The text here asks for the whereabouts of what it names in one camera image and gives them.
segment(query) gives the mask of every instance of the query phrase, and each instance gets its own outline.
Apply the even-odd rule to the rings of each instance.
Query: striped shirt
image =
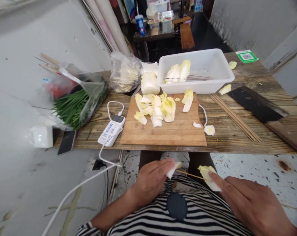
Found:
[[[227,203],[196,181],[184,175],[167,179],[168,189],[177,181],[189,187],[180,191],[188,213],[183,221],[172,218],[167,210],[169,191],[159,194],[151,204],[133,212],[112,226],[107,234],[94,228],[91,222],[82,225],[76,236],[130,235],[252,235],[234,216]]]

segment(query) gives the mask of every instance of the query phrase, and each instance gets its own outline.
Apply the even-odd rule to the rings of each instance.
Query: cleaver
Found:
[[[281,118],[289,115],[288,112],[246,86],[230,91],[228,95],[297,150],[297,134],[280,123]]]

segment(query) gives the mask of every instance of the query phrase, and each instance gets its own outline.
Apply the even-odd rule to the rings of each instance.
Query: wooden cutting board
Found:
[[[143,125],[134,118],[139,111],[135,98],[131,98],[128,114],[124,124],[121,144],[159,145],[159,146],[206,146],[206,138],[202,128],[195,128],[193,122],[201,124],[198,116],[198,101],[194,93],[193,102],[188,113],[183,113],[182,99],[184,94],[170,94],[169,97],[180,98],[176,102],[175,120],[162,122],[162,127],[153,127],[150,116],[146,116],[147,124]]]

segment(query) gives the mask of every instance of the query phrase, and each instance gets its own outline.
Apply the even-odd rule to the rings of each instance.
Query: bamboo skewer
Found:
[[[189,173],[187,173],[187,172],[184,172],[184,171],[180,171],[180,170],[176,170],[176,171],[178,171],[178,172],[180,172],[180,173],[182,173],[182,174],[187,174],[187,175],[190,175],[190,176],[193,176],[193,177],[196,177],[196,178],[202,179],[202,180],[207,180],[207,179],[204,179],[204,178],[202,178],[202,177],[199,177],[199,176],[196,176],[196,175],[192,175],[192,174],[189,174]],[[286,204],[283,204],[283,203],[281,203],[281,205],[282,205],[282,206],[284,206],[284,207],[288,207],[288,208],[291,208],[291,209],[297,210],[297,208],[295,208],[295,207],[292,207],[292,206],[289,206],[289,205],[286,205]]]
[[[46,64],[46,66],[48,66],[48,67],[50,67],[50,68],[52,68],[54,70],[59,70],[57,67],[50,65],[49,63],[45,62],[44,60],[42,60],[42,59],[40,59],[38,57],[35,57],[35,58],[42,61],[42,62],[44,62]]]
[[[43,66],[43,65],[41,65],[41,64],[38,64],[38,65],[39,65],[39,66],[41,66],[42,68],[44,68],[44,69],[46,69],[46,70],[48,70],[48,71],[52,72],[52,73],[55,73],[55,74],[61,75],[61,73],[60,73],[60,72],[58,72],[57,70],[54,70],[54,69],[52,69],[52,68],[49,68],[49,67],[47,67],[47,66]]]
[[[55,64],[57,67],[59,67],[59,63],[58,63],[56,60],[54,60],[53,58],[51,58],[51,57],[49,57],[48,55],[43,54],[43,53],[40,53],[40,55],[41,55],[43,58],[45,58],[45,59],[47,59],[48,61],[50,61],[51,63]]]
[[[195,77],[204,77],[204,78],[211,78],[213,79],[214,77],[209,76],[209,75],[201,75],[201,74],[189,74],[189,76],[195,76]]]
[[[288,205],[286,205],[286,204],[283,204],[283,203],[281,203],[284,207],[288,207],[288,208],[291,208],[291,209],[294,209],[294,210],[297,210],[297,208],[295,208],[295,207],[292,207],[292,206],[288,206]]]
[[[186,80],[200,80],[200,81],[206,81],[206,80],[210,80],[210,79],[200,79],[200,78],[191,78],[191,77],[188,77],[188,78],[186,78]]]
[[[189,173],[184,172],[184,171],[180,171],[180,170],[176,170],[176,171],[178,171],[178,172],[180,172],[180,173],[182,173],[182,174],[187,174],[187,175],[190,175],[190,176],[193,176],[193,177],[202,179],[202,180],[207,180],[207,179],[204,179],[204,178],[202,178],[202,177],[199,177],[199,176],[196,176],[196,175],[192,175],[192,174],[189,174]]]
[[[210,97],[216,102],[224,112],[242,129],[252,142],[262,142],[262,139],[247,126],[216,94],[211,94]]]

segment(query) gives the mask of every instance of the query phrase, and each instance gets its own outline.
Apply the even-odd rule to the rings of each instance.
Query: electrical outlet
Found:
[[[90,170],[100,170],[101,167],[106,166],[102,160],[92,160],[89,169]]]

